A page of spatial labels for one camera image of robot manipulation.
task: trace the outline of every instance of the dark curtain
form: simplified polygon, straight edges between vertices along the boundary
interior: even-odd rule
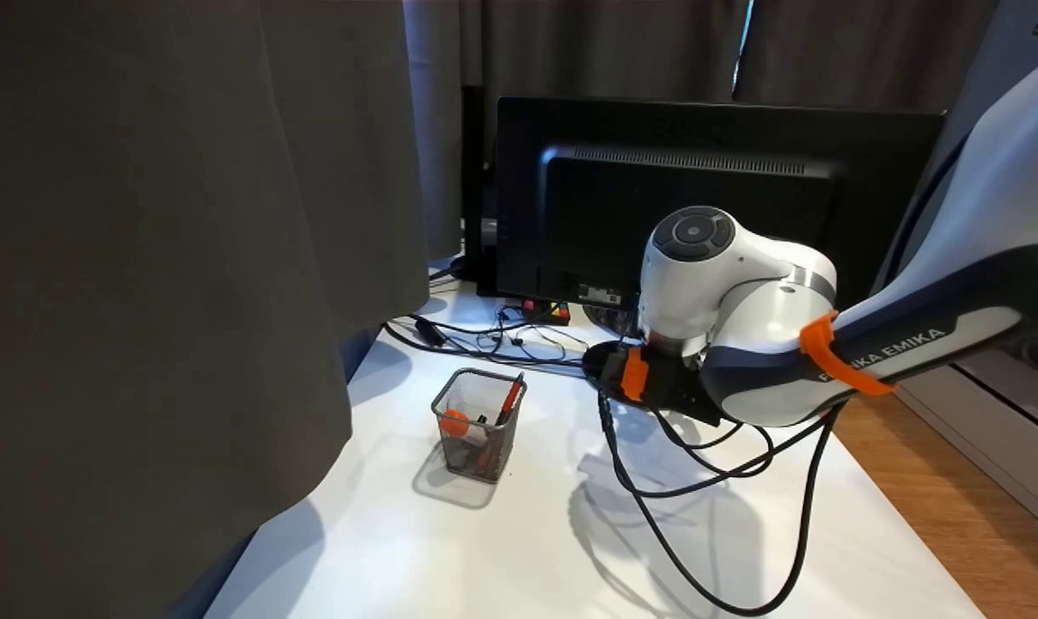
[[[729,100],[746,0],[481,6],[493,95]]]
[[[394,0],[0,0],[0,616],[159,616],[423,299]]]
[[[735,100],[950,111],[997,0],[757,0]]]
[[[433,258],[456,253],[460,166],[493,151],[498,95],[729,100],[742,14],[746,0],[404,0]],[[465,163],[471,132],[481,163]]]

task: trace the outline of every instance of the white table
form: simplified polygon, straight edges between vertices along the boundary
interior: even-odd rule
[[[441,321],[468,321],[478,299],[438,299]],[[249,548],[211,616],[338,616],[338,619],[633,619],[726,616],[703,600],[677,604],[677,586],[652,569],[621,529],[588,504],[584,464],[598,464],[592,384],[526,370],[512,462],[485,509],[411,488],[438,442],[430,399],[468,359],[409,349],[377,337],[349,380],[355,439],[322,486],[282,511]],[[677,543],[700,581],[757,604],[786,575],[805,462],[785,453],[757,481],[693,498]],[[935,552],[863,473],[837,439],[829,442],[813,496],[805,575],[774,616],[981,616]]]

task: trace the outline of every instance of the small red item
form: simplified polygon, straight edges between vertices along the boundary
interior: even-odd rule
[[[644,401],[644,391],[645,391],[645,384],[651,384],[651,360],[644,359],[644,349],[629,349],[624,353],[624,369],[621,369],[621,396],[629,399],[629,401]]]
[[[505,404],[494,416],[494,426],[502,426],[519,409],[519,388],[521,388],[521,375],[512,380]]]
[[[835,349],[831,349],[831,316],[835,312],[825,312],[817,316],[813,324],[808,324],[802,331],[802,353],[810,359],[825,375],[831,375],[835,380],[844,380],[849,388],[857,388],[858,396],[889,396],[894,388],[888,380],[880,380],[878,375],[865,375],[858,369],[852,369],[849,360],[842,360]]]
[[[444,435],[465,435],[471,431],[471,418],[460,409],[446,409],[441,416]]]

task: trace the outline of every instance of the black monitor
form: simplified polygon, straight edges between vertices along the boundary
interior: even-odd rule
[[[494,293],[633,308],[652,222],[690,203],[805,239],[874,293],[945,114],[502,100]]]

